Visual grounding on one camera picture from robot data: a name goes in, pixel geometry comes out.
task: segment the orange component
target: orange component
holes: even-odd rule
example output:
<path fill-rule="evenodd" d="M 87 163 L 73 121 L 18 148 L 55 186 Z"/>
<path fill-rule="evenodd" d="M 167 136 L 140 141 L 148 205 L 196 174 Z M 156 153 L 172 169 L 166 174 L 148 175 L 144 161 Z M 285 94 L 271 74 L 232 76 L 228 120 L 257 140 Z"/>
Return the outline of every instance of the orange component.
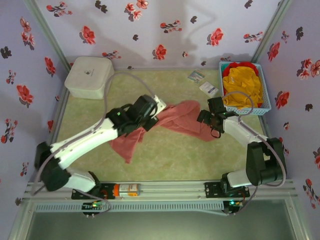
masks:
<path fill-rule="evenodd" d="M 115 197 L 119 197 L 119 196 L 120 196 L 120 195 L 119 195 L 119 188 L 120 188 L 120 184 L 114 185 L 113 195 L 114 195 Z"/>

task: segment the gray cable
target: gray cable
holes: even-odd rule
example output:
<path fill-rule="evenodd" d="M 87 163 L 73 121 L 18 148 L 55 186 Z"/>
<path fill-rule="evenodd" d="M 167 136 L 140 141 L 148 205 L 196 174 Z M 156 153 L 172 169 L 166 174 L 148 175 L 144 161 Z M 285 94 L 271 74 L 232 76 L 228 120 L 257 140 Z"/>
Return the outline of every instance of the gray cable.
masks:
<path fill-rule="evenodd" d="M 80 139 L 82 139 L 82 138 L 84 138 L 84 137 L 92 134 L 94 131 L 96 131 L 96 130 L 102 125 L 102 123 L 103 123 L 104 120 L 105 120 L 106 114 L 108 113 L 107 96 L 108 96 L 108 93 L 109 93 L 109 90 L 110 90 L 110 87 L 111 87 L 111 83 L 112 83 L 112 81 L 113 81 L 113 79 L 114 79 L 115 76 L 121 75 L 121 74 L 131 76 L 131 77 L 133 77 L 134 79 L 140 81 L 140 82 L 145 86 L 145 88 L 150 92 L 150 94 L 152 95 L 152 97 L 153 97 L 153 98 L 155 97 L 154 92 L 153 92 L 153 91 L 149 88 L 149 86 L 148 86 L 141 78 L 139 78 L 138 76 L 135 76 L 135 75 L 133 75 L 133 74 L 131 74 L 131 73 L 128 73 L 128 72 L 117 72 L 117 73 L 113 74 L 112 76 L 110 76 L 109 79 L 108 79 L 108 80 L 106 81 L 106 83 L 105 83 L 104 91 L 103 91 L 104 113 L 103 113 L 103 115 L 102 115 L 102 118 L 100 119 L 100 121 L 98 122 L 98 124 L 97 124 L 91 131 L 85 132 L 84 134 L 82 134 L 82 135 L 80 135 L 80 136 L 78 136 L 78 137 L 70 140 L 69 142 L 66 142 L 66 143 L 63 144 L 61 147 L 59 147 L 56 151 L 54 151 L 53 153 L 51 153 L 50 156 L 48 156 L 48 157 L 46 158 L 46 160 L 45 160 L 45 161 L 43 162 L 43 164 L 40 166 L 39 171 L 38 171 L 38 173 L 37 173 L 37 175 L 36 175 L 36 177 L 35 177 L 34 184 L 33 184 L 32 188 L 31 188 L 31 192 L 30 192 L 30 195 L 31 195 L 31 196 L 35 196 L 38 192 L 40 192 L 40 191 L 45 187 L 45 186 L 43 185 L 43 186 L 41 186 L 39 189 L 36 190 L 36 185 L 37 185 L 37 183 L 40 182 L 41 173 L 43 172 L 43 170 L 44 170 L 45 166 L 48 164 L 48 162 L 49 162 L 57 153 L 59 153 L 61 150 L 63 150 L 64 148 L 68 147 L 70 144 L 73 144 L 73 143 L 75 143 L 76 141 L 78 141 L 78 140 L 80 140 Z M 86 196 L 88 196 L 88 197 L 91 197 L 91 198 L 93 198 L 93 199 L 97 199 L 97 200 L 104 201 L 104 202 L 106 202 L 107 204 L 110 205 L 110 203 L 109 203 L 107 200 L 105 200 L 105 199 L 102 199 L 102 198 L 97 197 L 97 196 L 93 196 L 93 195 L 91 195 L 91 194 L 85 193 L 85 192 L 80 191 L 80 190 L 78 190 L 78 192 L 81 192 L 82 194 L 84 194 L 84 195 L 86 195 Z"/>
<path fill-rule="evenodd" d="M 227 93 L 225 96 L 223 96 L 222 99 L 224 99 L 225 97 L 227 97 L 227 96 L 229 96 L 229 95 L 231 95 L 231 94 L 242 94 L 242 95 L 246 96 L 246 97 L 250 100 L 250 102 L 251 102 L 251 109 L 250 109 L 250 111 L 249 111 L 248 113 L 239 115 L 239 117 L 238 117 L 239 124 L 240 124 L 241 126 L 243 126 L 245 129 L 247 129 L 250 133 L 252 133 L 256 138 L 260 139 L 260 140 L 267 146 L 267 148 L 272 152 L 272 154 L 275 156 L 277 162 L 278 162 L 279 165 L 280 165 L 280 168 L 281 168 L 281 171 L 282 171 L 282 180 L 281 180 L 281 182 L 280 182 L 279 184 L 276 184 L 276 185 L 273 185 L 273 184 L 266 184 L 266 185 L 269 186 L 269 187 L 275 187 L 275 188 L 279 188 L 279 187 L 283 186 L 283 185 L 285 184 L 285 182 L 286 182 L 286 177 L 287 177 L 287 175 L 286 175 L 285 166 L 284 166 L 284 164 L 282 163 L 280 157 L 278 156 L 278 154 L 276 153 L 276 151 L 270 146 L 270 144 L 269 144 L 266 140 L 264 140 L 262 137 L 260 137 L 258 133 L 256 133 L 255 131 L 253 131 L 251 128 L 249 128 L 248 126 L 246 126 L 246 125 L 241 121 L 241 118 L 242 118 L 243 116 L 250 115 L 250 114 L 254 111 L 254 101 L 252 100 L 252 98 L 251 98 L 248 94 L 246 94 L 246 93 L 244 93 L 244 92 L 242 92 L 242 91 L 232 91 L 232 92 L 229 92 L 229 93 Z M 245 205 L 237 212 L 237 214 L 240 213 L 241 211 L 243 211 L 243 210 L 247 207 L 247 205 L 248 205 L 248 204 L 251 202 L 251 200 L 255 197 L 257 191 L 258 191 L 258 186 L 256 186 L 256 188 L 255 188 L 253 194 L 251 195 L 251 197 L 249 198 L 249 200 L 248 200 L 248 201 L 245 203 Z"/>

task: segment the plastic basket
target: plastic basket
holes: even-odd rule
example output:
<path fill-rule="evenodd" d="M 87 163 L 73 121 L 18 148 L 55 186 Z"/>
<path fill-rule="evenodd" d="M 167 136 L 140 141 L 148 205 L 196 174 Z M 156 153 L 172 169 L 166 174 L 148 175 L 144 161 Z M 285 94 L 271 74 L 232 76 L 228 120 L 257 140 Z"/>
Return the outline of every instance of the plastic basket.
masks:
<path fill-rule="evenodd" d="M 231 62 L 229 61 L 221 61 L 219 63 L 219 74 L 220 74 L 220 81 L 219 81 L 219 85 L 220 85 L 220 92 L 221 95 L 224 96 L 224 86 L 223 86 L 223 71 L 226 69 L 226 67 L 230 64 Z M 261 83 L 262 83 L 262 87 L 263 87 L 263 104 L 261 107 L 255 107 L 253 108 L 253 112 L 251 114 L 253 115 L 259 115 L 262 116 L 263 114 L 265 114 L 266 112 L 271 110 L 271 104 L 270 104 L 270 99 L 269 99 L 269 95 L 268 95 L 268 91 L 267 91 L 267 86 L 266 86 L 266 82 L 265 82 L 265 77 L 264 77 L 264 73 L 262 72 L 262 67 L 260 64 L 256 64 L 253 63 L 253 65 L 256 66 L 256 68 L 259 71 L 259 76 L 261 79 Z M 241 115 L 241 114 L 247 114 L 251 108 L 242 108 L 242 109 L 238 109 L 235 106 L 225 106 L 227 111 L 234 111 L 237 114 Z"/>

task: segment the yellow cloth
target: yellow cloth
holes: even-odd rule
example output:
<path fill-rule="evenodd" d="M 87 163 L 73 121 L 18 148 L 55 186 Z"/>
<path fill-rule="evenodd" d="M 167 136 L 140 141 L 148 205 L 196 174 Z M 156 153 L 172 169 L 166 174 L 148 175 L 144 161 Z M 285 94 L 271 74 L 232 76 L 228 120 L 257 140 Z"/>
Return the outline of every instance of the yellow cloth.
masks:
<path fill-rule="evenodd" d="M 251 67 L 238 66 L 230 68 L 229 75 L 225 76 L 222 81 L 227 93 L 240 91 L 248 94 L 252 98 L 255 108 L 258 107 L 258 104 L 264 102 L 260 78 Z M 250 100 L 240 93 L 234 93 L 225 97 L 223 102 L 227 106 L 234 106 L 238 109 L 251 108 Z"/>

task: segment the white plastic container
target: white plastic container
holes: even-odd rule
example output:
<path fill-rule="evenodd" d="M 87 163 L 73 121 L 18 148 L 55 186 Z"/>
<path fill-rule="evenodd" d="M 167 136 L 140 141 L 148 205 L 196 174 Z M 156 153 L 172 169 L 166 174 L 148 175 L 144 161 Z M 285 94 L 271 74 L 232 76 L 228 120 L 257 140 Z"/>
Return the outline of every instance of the white plastic container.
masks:
<path fill-rule="evenodd" d="M 108 78 L 115 73 L 108 58 L 80 56 L 64 82 L 71 95 L 83 99 L 103 99 Z"/>

